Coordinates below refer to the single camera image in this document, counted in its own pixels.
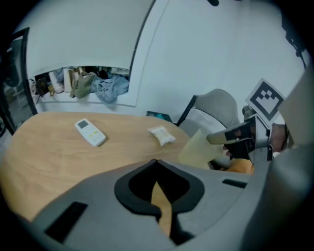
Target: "cardboard sheet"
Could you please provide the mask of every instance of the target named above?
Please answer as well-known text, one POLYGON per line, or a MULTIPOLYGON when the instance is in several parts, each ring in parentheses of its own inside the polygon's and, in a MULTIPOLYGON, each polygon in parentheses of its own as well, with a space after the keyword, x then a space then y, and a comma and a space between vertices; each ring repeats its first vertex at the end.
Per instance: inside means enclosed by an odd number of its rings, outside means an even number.
POLYGON ((209 169, 208 162, 223 154, 222 145, 211 145, 198 130, 179 153, 179 162, 192 167, 209 169))

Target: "paper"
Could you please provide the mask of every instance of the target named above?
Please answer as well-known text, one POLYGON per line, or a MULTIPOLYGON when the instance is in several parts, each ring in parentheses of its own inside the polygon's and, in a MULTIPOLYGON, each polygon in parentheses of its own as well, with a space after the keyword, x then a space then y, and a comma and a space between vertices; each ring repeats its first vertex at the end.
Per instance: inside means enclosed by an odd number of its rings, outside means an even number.
POLYGON ((211 145, 198 130, 179 153, 179 162, 192 167, 209 169, 208 162, 223 154, 222 145, 211 145))
POLYGON ((265 79, 261 79, 246 98, 246 102, 271 126, 279 116, 278 107, 285 97, 265 79))

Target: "shelf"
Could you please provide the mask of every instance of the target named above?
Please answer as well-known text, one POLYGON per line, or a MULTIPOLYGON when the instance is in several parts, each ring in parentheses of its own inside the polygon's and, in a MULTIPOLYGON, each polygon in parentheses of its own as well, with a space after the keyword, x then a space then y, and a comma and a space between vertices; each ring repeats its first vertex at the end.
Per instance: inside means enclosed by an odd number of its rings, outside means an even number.
MULTIPOLYGON (((114 104, 123 104, 129 105, 130 94, 124 93, 118 96, 117 101, 114 104)), ((70 93, 59 93, 50 97, 50 93, 46 93, 43 97, 39 99, 41 103, 49 103, 49 102, 78 102, 78 103, 102 103, 95 93, 90 93, 85 97, 79 99, 77 97, 71 98, 70 93)))

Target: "wooden table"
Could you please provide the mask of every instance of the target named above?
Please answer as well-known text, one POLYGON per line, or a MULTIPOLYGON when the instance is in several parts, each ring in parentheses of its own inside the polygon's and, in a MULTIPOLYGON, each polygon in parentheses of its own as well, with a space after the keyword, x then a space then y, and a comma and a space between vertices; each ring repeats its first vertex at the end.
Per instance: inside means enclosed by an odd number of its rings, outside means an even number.
MULTIPOLYGON (((178 161, 178 154, 188 140, 177 126, 154 117, 40 113, 13 135, 0 167, 1 188, 11 209, 32 221, 49 202, 89 176, 153 158, 178 161), (83 118, 107 136, 105 143, 93 147, 83 139, 74 127, 83 118), (147 131, 160 125, 177 140, 161 147, 147 131)), ((152 203, 169 203, 158 186, 154 188, 152 203)), ((170 204, 165 208, 160 225, 168 234, 170 204)))

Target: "tan fabric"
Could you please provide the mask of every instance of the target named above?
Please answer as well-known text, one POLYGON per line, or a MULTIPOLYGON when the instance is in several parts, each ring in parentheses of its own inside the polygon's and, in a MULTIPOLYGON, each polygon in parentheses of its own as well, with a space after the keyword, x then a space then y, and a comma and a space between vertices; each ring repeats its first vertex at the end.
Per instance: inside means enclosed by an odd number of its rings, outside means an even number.
POLYGON ((254 165, 252 165, 252 162, 248 159, 232 159, 229 169, 222 168, 220 170, 251 175, 254 172, 254 165))
POLYGON ((78 80, 74 81, 70 97, 72 98, 78 97, 80 99, 89 94, 91 91, 91 85, 95 75, 96 75, 95 73, 82 72, 78 76, 78 80))

